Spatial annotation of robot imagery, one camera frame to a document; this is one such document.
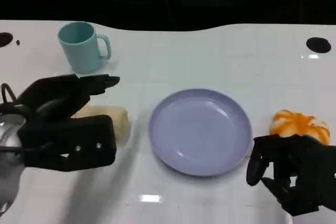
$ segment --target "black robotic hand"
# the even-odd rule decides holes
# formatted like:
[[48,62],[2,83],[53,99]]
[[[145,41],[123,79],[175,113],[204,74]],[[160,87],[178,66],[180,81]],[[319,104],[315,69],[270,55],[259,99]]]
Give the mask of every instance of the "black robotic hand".
[[[78,78],[75,74],[35,81],[18,98],[8,85],[2,86],[4,103],[0,117],[20,115],[24,124],[10,137],[19,139],[16,146],[6,146],[0,138],[0,154],[22,154],[25,166],[64,172],[110,165],[116,146],[112,120],[107,115],[73,119],[91,95],[105,93],[119,77],[108,74]],[[6,89],[12,98],[7,102]]]
[[[336,211],[336,147],[321,144],[309,136],[267,135],[254,139],[246,180],[255,186],[260,180],[292,216],[325,206]],[[269,163],[274,178],[263,177]],[[290,186],[290,177],[296,177]]]

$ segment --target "mug handle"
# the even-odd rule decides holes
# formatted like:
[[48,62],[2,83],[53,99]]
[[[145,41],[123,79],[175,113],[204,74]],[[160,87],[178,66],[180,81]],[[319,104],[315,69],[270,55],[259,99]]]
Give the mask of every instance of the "mug handle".
[[97,34],[97,38],[103,39],[105,41],[106,47],[107,47],[107,55],[106,56],[100,56],[100,59],[108,60],[111,58],[111,44],[109,38],[104,34]]

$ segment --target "bread roll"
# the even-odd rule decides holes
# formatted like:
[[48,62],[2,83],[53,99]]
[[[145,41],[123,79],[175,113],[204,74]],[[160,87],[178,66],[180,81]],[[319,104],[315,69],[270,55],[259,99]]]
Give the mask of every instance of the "bread roll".
[[83,118],[85,116],[108,115],[112,118],[113,129],[116,142],[121,141],[127,134],[129,128],[128,112],[119,106],[88,106],[85,105],[81,110],[74,114],[73,118]]

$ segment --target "plate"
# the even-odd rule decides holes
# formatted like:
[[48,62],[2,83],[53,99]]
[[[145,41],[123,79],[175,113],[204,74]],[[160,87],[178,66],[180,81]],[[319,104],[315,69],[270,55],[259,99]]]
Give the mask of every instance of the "plate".
[[188,89],[165,98],[153,111],[149,137],[155,154],[189,175],[214,176],[234,168],[252,142],[251,123],[230,97]]

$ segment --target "white tabletop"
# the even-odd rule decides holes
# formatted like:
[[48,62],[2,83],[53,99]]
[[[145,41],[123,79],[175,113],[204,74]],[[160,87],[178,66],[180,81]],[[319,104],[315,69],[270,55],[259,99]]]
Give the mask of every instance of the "white tabletop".
[[[56,37],[65,23],[0,21],[0,31],[14,35],[10,45],[0,48],[0,81],[20,94],[36,79],[71,73]],[[246,184],[248,158],[217,178],[179,174],[153,155],[148,117],[174,91],[210,88],[240,103],[254,136],[267,134],[281,109],[317,115],[333,135],[335,49],[315,54],[306,40],[324,37],[336,45],[336,27],[244,24],[160,32],[94,26],[113,47],[112,61],[98,73],[120,76],[121,82],[90,104],[125,107],[131,137],[109,167],[73,173],[27,168],[17,200],[0,223],[284,223],[285,214],[267,189]],[[312,215],[320,224],[336,219],[329,210]]]

